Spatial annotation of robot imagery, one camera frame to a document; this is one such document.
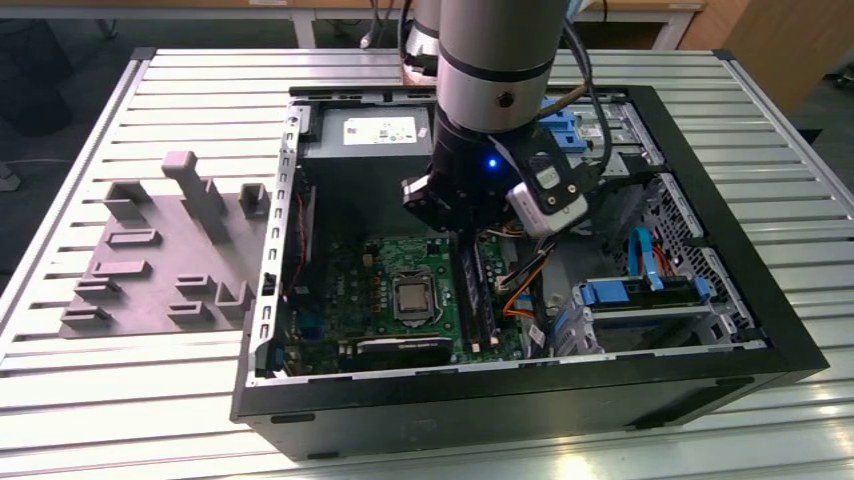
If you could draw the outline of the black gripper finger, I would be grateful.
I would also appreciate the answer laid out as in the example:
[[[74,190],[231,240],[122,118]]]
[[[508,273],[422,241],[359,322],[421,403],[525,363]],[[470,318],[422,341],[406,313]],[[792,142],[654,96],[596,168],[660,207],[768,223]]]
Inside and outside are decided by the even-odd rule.
[[[434,231],[461,245],[476,242],[472,195],[445,174],[402,181],[404,207]]]

